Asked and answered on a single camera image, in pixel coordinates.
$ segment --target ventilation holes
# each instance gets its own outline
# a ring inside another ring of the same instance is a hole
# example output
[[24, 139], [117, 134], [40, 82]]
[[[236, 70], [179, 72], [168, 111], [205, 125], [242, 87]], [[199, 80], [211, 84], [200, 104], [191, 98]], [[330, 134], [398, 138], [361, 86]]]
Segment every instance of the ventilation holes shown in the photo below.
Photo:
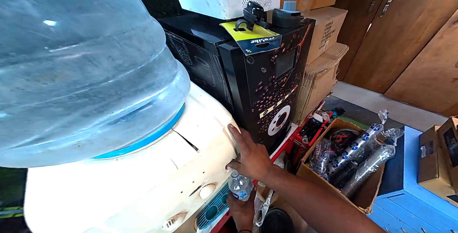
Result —
[[256, 3], [260, 4], [264, 10], [269, 10], [270, 6], [272, 5], [272, 0], [242, 0], [242, 8], [245, 8], [249, 1], [255, 1]]

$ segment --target display screen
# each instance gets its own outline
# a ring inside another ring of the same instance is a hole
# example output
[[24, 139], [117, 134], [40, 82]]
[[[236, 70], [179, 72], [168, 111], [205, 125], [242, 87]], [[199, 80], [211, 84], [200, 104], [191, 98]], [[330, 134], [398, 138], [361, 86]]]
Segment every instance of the display screen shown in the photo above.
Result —
[[278, 57], [275, 60], [275, 79], [278, 80], [286, 72], [288, 72], [294, 66], [294, 59], [296, 57], [296, 50], [291, 50], [290, 52], [284, 54], [283, 56]]

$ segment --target door handle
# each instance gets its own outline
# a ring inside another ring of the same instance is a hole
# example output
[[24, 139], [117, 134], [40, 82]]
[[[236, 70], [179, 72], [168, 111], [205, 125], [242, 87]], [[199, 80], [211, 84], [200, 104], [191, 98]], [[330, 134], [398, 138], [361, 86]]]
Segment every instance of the door handle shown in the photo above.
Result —
[[372, 11], [372, 8], [374, 8], [374, 5], [375, 5], [375, 0], [370, 3], [369, 9], [367, 10], [368, 14]]
[[393, 1], [393, 0], [387, 0], [387, 1], [386, 1], [386, 4], [385, 4], [383, 10], [381, 11], [380, 17], [382, 17], [382, 16], [385, 14], [385, 12], [388, 10], [388, 7], [390, 6], [390, 3], [391, 3], [392, 1]]

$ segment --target blue wooden shelf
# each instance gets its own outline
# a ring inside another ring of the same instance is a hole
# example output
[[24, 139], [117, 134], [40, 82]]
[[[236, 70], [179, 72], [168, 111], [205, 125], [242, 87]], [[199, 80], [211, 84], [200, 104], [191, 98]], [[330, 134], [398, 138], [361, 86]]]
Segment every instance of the blue wooden shelf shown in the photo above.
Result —
[[422, 132], [403, 129], [368, 217], [390, 233], [458, 233], [458, 207], [417, 183]]

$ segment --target black machine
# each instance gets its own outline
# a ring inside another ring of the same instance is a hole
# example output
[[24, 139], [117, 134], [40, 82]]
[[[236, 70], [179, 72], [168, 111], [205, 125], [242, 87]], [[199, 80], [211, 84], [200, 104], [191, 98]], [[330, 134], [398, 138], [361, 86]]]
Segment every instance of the black machine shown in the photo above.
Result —
[[249, 56], [219, 25], [223, 20], [189, 14], [159, 22], [191, 81], [220, 101], [271, 154], [289, 129], [315, 20], [301, 20], [295, 28], [270, 27], [282, 35], [281, 47]]

